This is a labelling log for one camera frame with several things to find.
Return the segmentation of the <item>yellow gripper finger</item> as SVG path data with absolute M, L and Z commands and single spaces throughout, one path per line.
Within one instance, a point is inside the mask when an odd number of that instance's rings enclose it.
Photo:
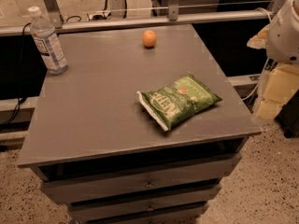
M 266 47 L 266 38 L 269 31 L 269 25 L 266 25 L 258 34 L 254 35 L 247 46 L 252 49 L 264 49 Z
M 299 90 L 299 65 L 279 63 L 272 71 L 263 71 L 258 82 L 258 97 L 253 115 L 273 120 Z

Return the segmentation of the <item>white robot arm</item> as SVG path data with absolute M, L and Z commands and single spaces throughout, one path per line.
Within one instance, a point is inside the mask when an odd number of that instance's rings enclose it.
M 267 58 L 278 63 L 272 71 L 262 71 L 253 106 L 255 117 L 274 119 L 299 90 L 299 0 L 287 0 L 247 46 L 265 49 Z

